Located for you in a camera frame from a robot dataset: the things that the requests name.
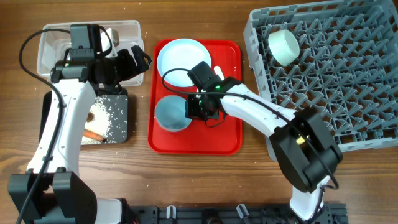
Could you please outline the white plastic spoon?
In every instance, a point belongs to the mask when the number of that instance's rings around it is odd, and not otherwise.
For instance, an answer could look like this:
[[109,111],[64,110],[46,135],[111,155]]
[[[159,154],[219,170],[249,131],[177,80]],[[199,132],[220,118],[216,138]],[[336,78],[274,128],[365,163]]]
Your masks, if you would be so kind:
[[220,77],[221,80],[224,80],[224,74],[223,74],[220,66],[214,66],[213,70],[214,70],[215,74]]

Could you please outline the light blue bowl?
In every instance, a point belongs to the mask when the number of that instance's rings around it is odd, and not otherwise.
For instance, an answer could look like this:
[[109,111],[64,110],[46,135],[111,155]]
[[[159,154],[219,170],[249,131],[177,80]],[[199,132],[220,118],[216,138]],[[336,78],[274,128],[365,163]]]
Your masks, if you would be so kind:
[[155,119],[159,126],[168,132],[179,132],[186,129],[192,120],[185,116],[186,99],[169,95],[161,98],[155,106]]

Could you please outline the brown food scrap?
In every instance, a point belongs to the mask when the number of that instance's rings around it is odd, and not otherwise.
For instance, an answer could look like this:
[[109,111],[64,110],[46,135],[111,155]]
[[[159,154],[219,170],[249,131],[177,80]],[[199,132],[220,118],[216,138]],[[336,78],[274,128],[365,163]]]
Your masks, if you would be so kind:
[[93,113],[89,113],[89,114],[88,114],[88,117],[87,117],[87,119],[86,119],[86,121],[89,123],[89,122],[91,122],[93,119],[94,119],[94,114],[93,114]]

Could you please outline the light blue plate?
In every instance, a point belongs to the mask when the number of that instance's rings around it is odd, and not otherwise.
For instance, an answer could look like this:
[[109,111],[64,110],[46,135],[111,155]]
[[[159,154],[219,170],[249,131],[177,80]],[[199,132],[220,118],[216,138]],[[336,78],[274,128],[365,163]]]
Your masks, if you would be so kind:
[[[166,44],[158,54],[157,69],[161,77],[174,68],[191,70],[200,62],[211,66],[211,56],[207,48],[193,39],[176,39]],[[191,87],[193,83],[187,72],[177,70],[170,72],[164,78],[165,82],[176,87]]]

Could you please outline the white rice pile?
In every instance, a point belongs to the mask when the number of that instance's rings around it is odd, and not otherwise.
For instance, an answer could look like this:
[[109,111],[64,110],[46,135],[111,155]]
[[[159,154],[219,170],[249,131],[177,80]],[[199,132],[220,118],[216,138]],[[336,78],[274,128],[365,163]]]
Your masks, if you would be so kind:
[[94,139],[82,137],[82,145],[94,144],[119,144],[128,137],[128,109],[129,102],[126,95],[97,96],[95,103],[90,108],[94,114],[91,122],[85,123],[85,129],[106,138],[99,142]]

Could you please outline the orange carrot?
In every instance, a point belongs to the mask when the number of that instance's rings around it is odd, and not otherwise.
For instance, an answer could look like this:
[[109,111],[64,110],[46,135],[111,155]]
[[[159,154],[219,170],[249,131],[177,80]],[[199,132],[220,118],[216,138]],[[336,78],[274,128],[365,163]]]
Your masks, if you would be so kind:
[[94,139],[94,140],[99,141],[99,142],[103,142],[103,141],[106,140],[105,137],[103,137],[103,136],[101,136],[99,134],[96,134],[96,133],[94,133],[94,132],[92,132],[90,130],[87,130],[87,129],[84,130],[83,136],[86,137],[86,138]]

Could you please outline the green bowl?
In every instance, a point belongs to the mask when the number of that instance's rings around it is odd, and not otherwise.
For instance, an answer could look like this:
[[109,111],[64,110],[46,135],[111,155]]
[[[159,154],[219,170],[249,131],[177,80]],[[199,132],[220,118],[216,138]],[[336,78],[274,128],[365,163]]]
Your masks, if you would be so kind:
[[282,66],[288,66],[299,57],[299,43],[289,30],[269,34],[268,43],[272,56]]

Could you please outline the yellow cup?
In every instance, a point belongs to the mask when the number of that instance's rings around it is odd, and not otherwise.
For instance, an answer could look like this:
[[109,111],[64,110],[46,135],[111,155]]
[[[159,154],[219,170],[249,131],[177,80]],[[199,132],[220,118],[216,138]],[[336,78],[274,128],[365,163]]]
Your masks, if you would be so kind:
[[304,143],[306,143],[307,141],[302,137],[302,136],[300,136],[299,138],[297,138],[296,139],[296,143],[300,146],[300,145],[302,145],[302,144],[304,144]]

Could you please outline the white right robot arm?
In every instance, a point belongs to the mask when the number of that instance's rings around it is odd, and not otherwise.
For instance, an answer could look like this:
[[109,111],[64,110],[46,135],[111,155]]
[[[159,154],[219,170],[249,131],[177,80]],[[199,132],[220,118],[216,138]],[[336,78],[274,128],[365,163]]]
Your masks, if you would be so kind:
[[267,136],[278,165],[293,186],[290,208],[299,219],[313,222],[326,189],[338,189],[334,177],[343,154],[315,108],[300,111],[267,101],[235,78],[196,82],[189,93],[186,116],[204,122],[224,116],[238,118]]

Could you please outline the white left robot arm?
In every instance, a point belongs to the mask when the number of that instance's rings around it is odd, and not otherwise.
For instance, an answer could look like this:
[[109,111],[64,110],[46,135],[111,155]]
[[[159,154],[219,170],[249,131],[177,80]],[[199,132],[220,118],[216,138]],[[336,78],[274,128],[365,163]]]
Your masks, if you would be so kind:
[[139,47],[107,52],[79,47],[56,63],[48,84],[54,95],[38,149],[25,174],[12,175],[9,195],[25,223],[137,223],[125,199],[105,200],[78,176],[85,120],[99,84],[116,87],[152,62]]

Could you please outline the grey-blue dishwasher rack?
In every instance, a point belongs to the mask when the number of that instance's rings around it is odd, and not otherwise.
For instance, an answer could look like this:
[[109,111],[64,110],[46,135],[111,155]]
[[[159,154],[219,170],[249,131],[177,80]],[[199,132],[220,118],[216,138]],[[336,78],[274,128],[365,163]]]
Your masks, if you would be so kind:
[[[299,57],[281,66],[268,38],[288,30]],[[397,146],[397,9],[392,1],[325,1],[251,11],[244,28],[259,95],[318,110],[343,152]]]

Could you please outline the red plastic tray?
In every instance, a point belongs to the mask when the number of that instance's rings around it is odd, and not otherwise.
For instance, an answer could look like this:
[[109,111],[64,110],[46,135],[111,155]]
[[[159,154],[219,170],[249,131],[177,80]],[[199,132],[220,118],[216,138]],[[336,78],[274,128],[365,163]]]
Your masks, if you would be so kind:
[[[226,77],[242,79],[241,49],[230,40],[200,39],[211,56],[211,66],[219,66]],[[242,121],[238,118],[220,116],[215,128],[209,128],[204,122],[193,120],[186,129],[169,132],[160,127],[155,118],[155,106],[158,101],[171,95],[161,82],[161,76],[154,65],[152,71],[152,89],[148,121],[148,145],[159,154],[203,154],[230,155],[238,151],[243,141]]]

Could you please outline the black tray bin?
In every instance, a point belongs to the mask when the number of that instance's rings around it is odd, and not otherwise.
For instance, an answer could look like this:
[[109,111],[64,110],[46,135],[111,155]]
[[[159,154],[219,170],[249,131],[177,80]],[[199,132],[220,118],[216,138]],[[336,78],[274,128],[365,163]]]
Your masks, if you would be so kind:
[[127,139],[126,95],[96,96],[91,87],[63,89],[63,114],[55,145],[77,149],[81,145],[117,144]]

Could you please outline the clear plastic bin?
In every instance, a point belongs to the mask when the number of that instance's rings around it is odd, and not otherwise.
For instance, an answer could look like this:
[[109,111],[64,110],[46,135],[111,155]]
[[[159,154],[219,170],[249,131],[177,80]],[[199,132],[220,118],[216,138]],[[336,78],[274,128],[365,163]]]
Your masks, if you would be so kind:
[[[118,56],[118,51],[127,49],[129,54],[133,52],[131,48],[138,46],[144,49],[141,37],[141,27],[137,20],[118,20],[118,21],[93,21],[104,27],[100,30],[102,50],[112,48],[112,52],[107,58]],[[37,54],[37,73],[46,79],[50,79],[51,69],[55,64],[64,59],[65,51],[72,46],[70,34],[64,32],[44,32],[40,36]]]

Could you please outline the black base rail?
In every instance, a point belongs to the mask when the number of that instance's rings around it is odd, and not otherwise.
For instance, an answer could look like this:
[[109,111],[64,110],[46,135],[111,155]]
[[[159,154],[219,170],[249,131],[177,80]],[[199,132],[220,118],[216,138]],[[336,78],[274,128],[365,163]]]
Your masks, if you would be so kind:
[[285,224],[305,223],[286,204],[250,207],[168,207],[135,206],[127,215],[136,224]]

